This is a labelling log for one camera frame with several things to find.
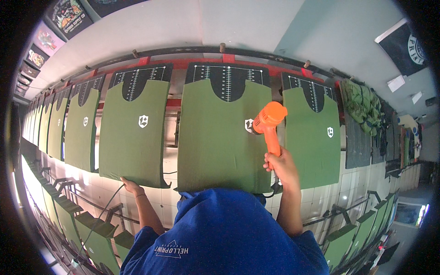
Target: hand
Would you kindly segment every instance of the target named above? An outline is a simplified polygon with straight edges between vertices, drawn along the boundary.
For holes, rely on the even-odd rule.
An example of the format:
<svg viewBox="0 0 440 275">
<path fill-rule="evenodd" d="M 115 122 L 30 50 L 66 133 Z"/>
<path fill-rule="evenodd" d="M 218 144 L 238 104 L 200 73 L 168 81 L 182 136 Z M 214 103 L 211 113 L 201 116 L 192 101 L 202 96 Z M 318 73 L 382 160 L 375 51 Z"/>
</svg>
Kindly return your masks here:
<svg viewBox="0 0 440 275">
<path fill-rule="evenodd" d="M 293 162 L 292 155 L 283 146 L 280 146 L 280 149 L 281 155 L 279 157 L 271 153 L 264 154 L 265 163 L 263 167 L 270 172 L 269 162 L 272 164 L 275 173 L 283 185 L 283 189 L 300 189 L 298 171 Z"/>
<path fill-rule="evenodd" d="M 123 176 L 121 177 L 121 181 L 124 183 L 125 189 L 128 192 L 132 193 L 135 197 L 140 194 L 145 194 L 145 190 L 141 186 L 137 185 L 135 182 L 127 180 Z"/>
</svg>

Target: heat gun handle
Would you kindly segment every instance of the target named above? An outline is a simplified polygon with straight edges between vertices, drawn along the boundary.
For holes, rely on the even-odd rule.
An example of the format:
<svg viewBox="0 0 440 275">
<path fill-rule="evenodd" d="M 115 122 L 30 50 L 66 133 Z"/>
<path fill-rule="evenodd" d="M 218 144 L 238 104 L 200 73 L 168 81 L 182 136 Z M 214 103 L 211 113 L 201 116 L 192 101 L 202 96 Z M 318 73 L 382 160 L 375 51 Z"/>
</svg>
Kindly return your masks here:
<svg viewBox="0 0 440 275">
<path fill-rule="evenodd" d="M 279 157 L 281 155 L 281 149 L 279 147 L 275 128 L 269 128 L 264 132 L 264 140 L 268 146 L 268 152 Z M 272 163 L 269 163 L 269 168 L 273 170 Z"/>
</svg>

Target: orange heat gun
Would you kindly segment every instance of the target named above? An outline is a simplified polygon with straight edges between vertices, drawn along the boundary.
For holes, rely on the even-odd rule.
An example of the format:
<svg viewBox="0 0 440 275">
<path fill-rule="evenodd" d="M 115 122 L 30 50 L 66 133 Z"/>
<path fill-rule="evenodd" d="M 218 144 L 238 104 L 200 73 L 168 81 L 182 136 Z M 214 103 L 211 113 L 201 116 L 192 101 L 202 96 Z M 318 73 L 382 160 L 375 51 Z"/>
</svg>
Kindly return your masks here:
<svg viewBox="0 0 440 275">
<path fill-rule="evenodd" d="M 254 119 L 252 126 L 255 134 L 264 134 L 264 140 L 268 146 L 268 152 L 279 157 L 281 149 L 276 135 L 276 126 L 280 124 L 287 115 L 286 107 L 276 101 L 269 102 Z"/>
</svg>

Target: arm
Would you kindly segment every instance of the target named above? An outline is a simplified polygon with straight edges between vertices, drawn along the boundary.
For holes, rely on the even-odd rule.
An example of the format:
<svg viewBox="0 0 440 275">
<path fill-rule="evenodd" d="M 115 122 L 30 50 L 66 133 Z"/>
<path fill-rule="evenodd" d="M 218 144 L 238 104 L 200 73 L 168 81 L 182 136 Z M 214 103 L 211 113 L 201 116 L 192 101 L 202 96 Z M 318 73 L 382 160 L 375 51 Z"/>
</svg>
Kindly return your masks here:
<svg viewBox="0 0 440 275">
<path fill-rule="evenodd" d="M 133 193 L 135 196 L 136 205 L 139 212 L 140 228 L 149 226 L 153 228 L 158 235 L 165 233 L 164 227 L 162 226 L 156 211 L 151 206 L 147 195 L 145 195 L 145 190 L 136 183 L 126 180 L 124 177 L 121 177 L 121 181 L 125 184 L 125 189 L 128 192 Z"/>
<path fill-rule="evenodd" d="M 264 168 L 269 172 L 269 162 L 272 163 L 275 173 L 281 181 L 283 192 L 277 222 L 281 228 L 290 236 L 302 234 L 301 221 L 301 187 L 297 168 L 293 162 L 292 155 L 284 147 L 281 147 L 281 155 L 264 155 Z"/>
</svg>

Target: blue t-shirt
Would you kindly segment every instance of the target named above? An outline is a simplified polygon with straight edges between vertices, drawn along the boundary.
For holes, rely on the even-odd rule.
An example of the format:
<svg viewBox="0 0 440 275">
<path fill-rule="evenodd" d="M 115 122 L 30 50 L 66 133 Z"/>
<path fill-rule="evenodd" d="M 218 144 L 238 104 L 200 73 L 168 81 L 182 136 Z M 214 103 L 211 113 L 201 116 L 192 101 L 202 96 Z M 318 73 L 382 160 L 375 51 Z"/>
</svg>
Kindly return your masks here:
<svg viewBox="0 0 440 275">
<path fill-rule="evenodd" d="M 223 188 L 181 193 L 174 226 L 145 226 L 121 267 L 135 274 L 329 274 L 311 231 L 289 237 L 254 195 Z"/>
</svg>

